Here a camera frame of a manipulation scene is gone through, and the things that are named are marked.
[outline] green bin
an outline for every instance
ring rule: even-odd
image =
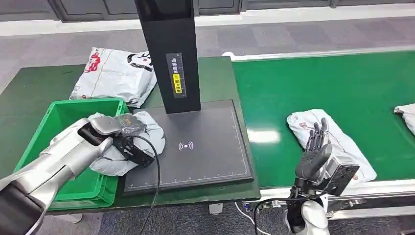
[[[95,113],[116,116],[128,112],[119,98],[55,101],[49,106],[38,129],[17,163],[17,171],[38,158],[50,140],[81,118]],[[89,168],[58,192],[49,210],[108,207],[114,202],[118,177],[96,173]]]

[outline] green conveyor belt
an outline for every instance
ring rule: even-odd
[[[324,109],[359,146],[377,181],[415,178],[415,137],[393,113],[415,103],[415,52],[234,62],[262,188],[290,186],[302,148],[286,125],[292,112]]]

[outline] sticker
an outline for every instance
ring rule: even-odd
[[[184,79],[182,54],[180,52],[166,54],[166,59],[174,98],[186,98],[186,83]]]

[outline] green table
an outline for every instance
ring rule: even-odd
[[[2,130],[0,156],[3,160],[0,165],[0,177],[4,177],[13,171],[49,104],[54,100],[68,98],[84,67],[84,65],[74,65],[24,68],[19,71],[0,95],[0,130]],[[236,114],[241,124],[242,135],[246,141],[245,145],[249,148],[230,58],[201,58],[199,60],[199,71],[202,102],[233,99]],[[156,106],[162,106],[162,99],[157,86],[143,107]],[[123,183],[119,182],[115,202],[109,208],[50,211],[50,214],[130,209],[148,206],[153,200],[151,194],[123,197],[121,196],[123,187]],[[220,184],[161,192],[157,199],[157,205],[214,203],[258,198],[260,198],[259,185],[257,179],[255,179],[251,183]]]
[[[286,118],[292,112],[312,108],[326,110],[355,140],[378,174],[376,181],[351,188],[345,191],[344,196],[333,200],[415,195],[415,173],[412,170],[415,138],[402,118],[393,114],[395,106],[415,103],[412,94],[415,88],[415,52],[359,54],[361,52],[341,52],[335,56],[327,53],[247,56],[235,58],[232,64],[229,58],[224,57],[200,58],[202,101],[234,99],[238,118],[242,126],[245,120],[248,130],[243,135],[246,140],[247,133],[250,136],[247,146],[251,147],[258,180],[251,184],[163,193],[159,205],[258,198],[258,182],[263,197],[287,196],[302,149],[286,126]],[[20,87],[20,91],[14,92],[8,87],[0,96],[0,128],[9,134],[8,137],[2,135],[0,141],[7,153],[15,156],[4,157],[2,152],[2,176],[11,172],[52,101],[33,96],[38,93],[35,91],[39,89],[37,86],[49,86],[54,79],[64,80],[59,82],[62,85],[56,85],[53,97],[66,99],[82,69],[83,66],[23,69],[16,78],[39,81],[34,84],[31,79],[24,82],[14,79],[9,87],[28,86],[29,83],[30,88],[24,90]],[[17,94],[23,98],[5,105],[4,95]],[[17,108],[23,104],[27,109]],[[144,106],[160,105],[161,97],[156,87]],[[14,134],[12,127],[19,128],[23,136]],[[70,212],[146,206],[150,199],[151,195],[123,198],[118,192],[110,208]]]
[[[293,112],[324,109],[359,146],[377,181],[415,179],[415,137],[398,105],[415,103],[415,52],[251,59],[233,63],[261,188],[290,186],[302,148],[286,124]]]

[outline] package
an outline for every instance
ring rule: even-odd
[[[157,83],[150,54],[93,47],[69,99],[122,98],[139,108]]]
[[[406,126],[415,135],[415,104],[397,106],[393,112],[402,114]]]
[[[310,130],[314,128],[315,122],[321,126],[322,118],[326,118],[327,120],[324,144],[330,143],[333,145],[333,151],[329,161],[334,161],[337,164],[351,163],[360,166],[359,170],[348,184],[348,187],[357,183],[374,180],[377,175],[369,161],[360,151],[356,143],[348,135],[343,133],[340,127],[324,110],[312,109],[309,111],[292,113],[288,116],[287,123],[301,146],[305,148],[308,138],[310,137]]]
[[[104,116],[103,114],[96,113],[94,115],[89,116],[89,120]],[[126,117],[128,119],[136,118],[132,121],[132,123],[138,124],[137,127],[141,128],[141,123],[144,125],[144,130],[139,130],[134,134],[137,134],[145,137],[148,139],[157,151],[157,154],[161,154],[164,150],[165,146],[165,139],[164,139],[164,131],[163,129],[156,123],[156,121],[148,114],[148,112],[138,112],[134,115],[129,114],[129,116],[122,115],[121,119],[125,120]],[[147,142],[139,139],[133,139],[134,145],[137,146],[139,149],[144,151],[146,154],[154,157],[154,151],[152,150],[151,146],[147,144]],[[101,158],[96,159],[90,165],[90,169],[101,173],[103,175],[108,176],[123,176],[128,171],[136,167],[137,164],[125,159],[125,157],[118,151],[115,146],[111,146]]]

